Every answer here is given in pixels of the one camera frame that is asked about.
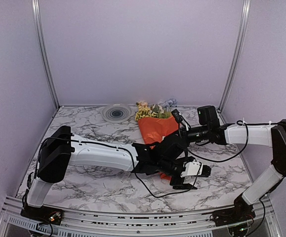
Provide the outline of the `brown orange wrapping paper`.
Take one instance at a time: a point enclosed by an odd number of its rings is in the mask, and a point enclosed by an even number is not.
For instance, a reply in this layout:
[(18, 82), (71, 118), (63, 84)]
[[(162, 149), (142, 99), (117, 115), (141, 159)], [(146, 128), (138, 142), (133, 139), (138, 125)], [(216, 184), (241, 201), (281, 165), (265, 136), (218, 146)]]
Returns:
[(173, 116), (166, 119), (144, 117), (138, 120), (138, 126), (145, 144), (161, 142), (164, 137), (178, 129), (178, 123)]

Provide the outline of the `green leafy fake stem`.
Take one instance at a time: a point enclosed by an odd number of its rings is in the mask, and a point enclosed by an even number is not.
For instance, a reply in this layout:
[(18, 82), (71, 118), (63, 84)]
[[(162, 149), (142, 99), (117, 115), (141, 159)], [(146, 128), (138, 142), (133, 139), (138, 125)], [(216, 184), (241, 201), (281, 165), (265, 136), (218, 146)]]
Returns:
[(154, 118), (159, 118), (159, 119), (168, 119), (172, 116), (171, 114), (171, 107), (164, 107), (159, 104), (153, 104), (150, 107), (151, 114)]

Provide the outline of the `blue fake flower stem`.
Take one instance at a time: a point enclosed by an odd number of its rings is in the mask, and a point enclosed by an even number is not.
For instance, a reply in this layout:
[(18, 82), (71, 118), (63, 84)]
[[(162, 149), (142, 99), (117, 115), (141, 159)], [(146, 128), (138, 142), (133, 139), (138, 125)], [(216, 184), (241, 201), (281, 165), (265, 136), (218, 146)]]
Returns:
[(169, 111), (172, 108), (177, 107), (177, 100), (175, 98), (170, 98), (164, 101), (160, 101), (158, 105), (161, 106), (164, 110)]

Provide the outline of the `yellow daisy fake bunch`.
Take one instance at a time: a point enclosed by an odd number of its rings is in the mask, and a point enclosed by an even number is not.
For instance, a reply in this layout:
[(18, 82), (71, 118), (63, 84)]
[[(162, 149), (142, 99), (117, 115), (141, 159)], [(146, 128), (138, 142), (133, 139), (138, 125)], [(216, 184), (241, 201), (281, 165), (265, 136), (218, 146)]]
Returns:
[(135, 121), (139, 121), (143, 118), (155, 118), (156, 115), (157, 114), (153, 112), (149, 107), (139, 106), (135, 115)]

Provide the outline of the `pink rose fake stem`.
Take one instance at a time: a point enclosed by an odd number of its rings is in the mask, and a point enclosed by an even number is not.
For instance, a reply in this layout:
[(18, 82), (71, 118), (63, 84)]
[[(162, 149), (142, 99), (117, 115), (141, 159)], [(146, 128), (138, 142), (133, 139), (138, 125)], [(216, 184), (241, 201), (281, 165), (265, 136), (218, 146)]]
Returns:
[(146, 102), (146, 101), (138, 101), (137, 103), (136, 103), (136, 106), (137, 107), (148, 107), (148, 103)]

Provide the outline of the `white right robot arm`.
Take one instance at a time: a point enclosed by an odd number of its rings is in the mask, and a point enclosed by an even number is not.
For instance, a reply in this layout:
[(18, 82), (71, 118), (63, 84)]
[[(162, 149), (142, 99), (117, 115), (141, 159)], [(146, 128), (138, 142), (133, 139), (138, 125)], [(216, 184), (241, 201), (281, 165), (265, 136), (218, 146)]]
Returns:
[(248, 214), (248, 206), (275, 190), (286, 178), (286, 119), (257, 123), (239, 120), (220, 124), (214, 106), (199, 107), (197, 113), (199, 126), (192, 127), (183, 116), (179, 118), (182, 125), (179, 132), (188, 142), (207, 141), (218, 145), (242, 146), (238, 153), (243, 157), (255, 154), (262, 163), (269, 162), (229, 211), (232, 220), (240, 221)]

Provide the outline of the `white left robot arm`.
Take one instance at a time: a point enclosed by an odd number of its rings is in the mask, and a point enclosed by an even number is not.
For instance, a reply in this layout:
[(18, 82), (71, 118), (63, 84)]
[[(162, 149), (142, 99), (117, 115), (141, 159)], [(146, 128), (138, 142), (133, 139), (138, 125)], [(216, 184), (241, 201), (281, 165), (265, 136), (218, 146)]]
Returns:
[(61, 182), (69, 165), (100, 166), (126, 172), (152, 175), (158, 172), (171, 177), (170, 184), (178, 193), (194, 189), (185, 177), (199, 177), (204, 167), (187, 154), (189, 141), (172, 133), (161, 142), (151, 144), (112, 144), (86, 139), (62, 126), (40, 146), (32, 182), (28, 185), (26, 204), (28, 212), (37, 220), (47, 216), (43, 205), (53, 184)]

